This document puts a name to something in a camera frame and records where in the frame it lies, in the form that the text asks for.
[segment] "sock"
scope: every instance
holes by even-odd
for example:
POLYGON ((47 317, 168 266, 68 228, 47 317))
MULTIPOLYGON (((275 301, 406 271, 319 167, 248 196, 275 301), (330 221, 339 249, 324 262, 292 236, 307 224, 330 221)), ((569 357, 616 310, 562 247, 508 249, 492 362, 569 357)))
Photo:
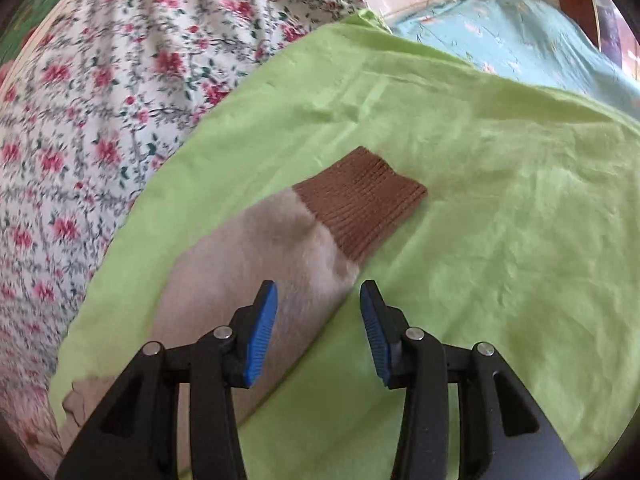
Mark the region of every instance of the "sock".
MULTIPOLYGON (((278 287, 278 313, 261 377, 233 389, 238 423, 277 386, 356 282, 365 259, 426 195, 359 147, 318 175, 271 195, 180 256, 156 311, 150 340, 190 344, 251 304, 262 280, 278 287)), ((64 408, 65 451, 114 378, 76 381, 64 408)), ((178 464, 190 460, 188 384, 178 401, 178 464)))

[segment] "green bed sheet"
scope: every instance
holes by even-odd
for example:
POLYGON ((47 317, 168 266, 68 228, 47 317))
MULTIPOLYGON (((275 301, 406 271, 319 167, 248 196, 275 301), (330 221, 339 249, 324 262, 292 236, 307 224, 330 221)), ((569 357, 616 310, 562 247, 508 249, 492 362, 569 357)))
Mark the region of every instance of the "green bed sheet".
MULTIPOLYGON (((153 177, 60 349, 58 422, 72 380, 119 372, 145 342, 183 251, 360 144, 429 188, 361 279, 443 342, 493 342, 580 471, 597 466, 640 400, 640 124, 478 72, 366 13, 275 56, 153 177)), ((388 479, 402 402, 376 377, 354 288, 241 428, 248 475, 388 479)))

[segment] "ribbed blue pad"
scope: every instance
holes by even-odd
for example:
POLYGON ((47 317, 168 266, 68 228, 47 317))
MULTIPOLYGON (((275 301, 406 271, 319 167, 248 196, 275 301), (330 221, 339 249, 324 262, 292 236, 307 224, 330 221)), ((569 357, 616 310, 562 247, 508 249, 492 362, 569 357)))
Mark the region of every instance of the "ribbed blue pad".
POLYGON ((378 322, 378 316, 373 308, 373 302, 364 287, 360 289, 360 313, 362 314, 364 327, 367 330, 367 338, 369 339, 373 363, 376 365, 376 372, 382 382, 385 383, 385 386, 388 386, 391 378, 391 353, 386 343, 385 335, 382 332, 382 327, 378 322))
POLYGON ((278 309, 278 290, 275 284, 271 285, 264 304, 260 306, 260 314, 255 324, 254 333, 247 345, 246 368, 244 380, 251 387, 262 373, 264 356, 267 353, 271 339, 271 329, 276 319, 278 309))

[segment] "metal screw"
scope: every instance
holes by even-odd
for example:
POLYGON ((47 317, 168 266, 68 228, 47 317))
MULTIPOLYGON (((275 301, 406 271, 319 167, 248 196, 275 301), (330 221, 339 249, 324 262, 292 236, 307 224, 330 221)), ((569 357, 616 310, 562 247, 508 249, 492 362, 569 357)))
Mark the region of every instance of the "metal screw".
POLYGON ((424 337, 424 330, 421 328, 418 328, 417 326, 410 326, 409 328, 406 329, 406 331, 404 332, 404 335, 414 341, 420 341, 420 339, 424 337))
POLYGON ((218 339, 229 339, 233 334, 233 329, 230 326, 219 326, 213 331, 213 336, 218 339))
POLYGON ((149 341, 142 347, 142 353, 144 355, 156 355, 162 347, 158 341, 149 341))
POLYGON ((486 343, 486 342, 478 343, 478 346, 476 347, 476 349, 482 355, 486 355, 487 357, 493 355, 495 352, 494 346, 491 343, 486 343))

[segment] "light blue fabric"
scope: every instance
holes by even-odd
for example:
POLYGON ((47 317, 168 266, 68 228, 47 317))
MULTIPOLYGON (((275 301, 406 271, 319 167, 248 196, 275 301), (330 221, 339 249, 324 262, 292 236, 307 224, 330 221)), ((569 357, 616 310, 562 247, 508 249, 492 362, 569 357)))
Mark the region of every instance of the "light blue fabric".
POLYGON ((391 30, 480 70, 585 94, 640 120, 640 84, 544 0, 448 0, 394 23, 391 30))

